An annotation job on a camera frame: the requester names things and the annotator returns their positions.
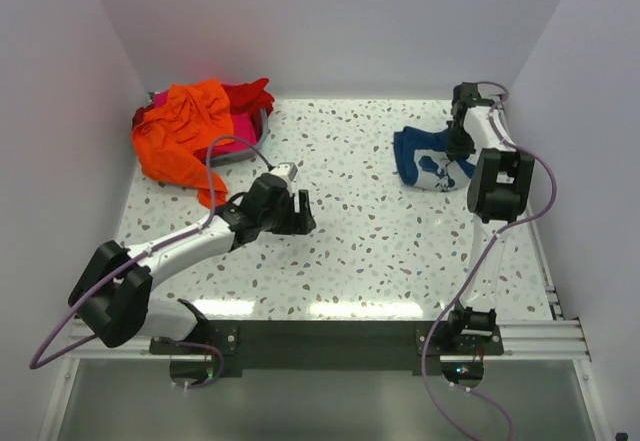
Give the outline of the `blue t-shirt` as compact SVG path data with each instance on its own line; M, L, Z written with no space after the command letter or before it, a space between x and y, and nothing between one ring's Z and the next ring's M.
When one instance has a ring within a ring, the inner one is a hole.
M450 159L446 153L448 131L422 131L406 126L393 135L393 152L401 181L413 188L449 192L465 188L475 165Z

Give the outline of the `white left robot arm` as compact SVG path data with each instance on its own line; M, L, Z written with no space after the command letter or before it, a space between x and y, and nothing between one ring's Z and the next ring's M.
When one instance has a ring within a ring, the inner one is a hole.
M78 316L108 348L136 335L183 340L204 322L189 302L151 301L161 283L213 256L255 241L262 232L307 235L316 223L305 190L293 188L297 168L282 163L257 177L241 201L172 235L124 248L100 245L68 298Z

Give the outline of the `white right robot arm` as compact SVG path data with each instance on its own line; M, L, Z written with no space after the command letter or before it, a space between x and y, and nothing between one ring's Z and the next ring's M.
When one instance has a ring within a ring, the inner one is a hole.
M445 153L473 165L466 195L473 240L469 280L439 329L439 341L451 349L498 336L497 285L508 239L503 229L526 210L535 165L496 120L496 104L481 95L477 83L453 88Z

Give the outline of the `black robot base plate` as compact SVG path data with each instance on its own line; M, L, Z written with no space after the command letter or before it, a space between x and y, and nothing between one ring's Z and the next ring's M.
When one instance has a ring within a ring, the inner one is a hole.
M240 377L250 370L410 371L420 373L427 351L428 372L440 372L440 358L480 358L505 353L501 333L455 336L445 323L427 334L430 321L233 321L214 320L179 346L160 337L149 353L170 358L174 379Z

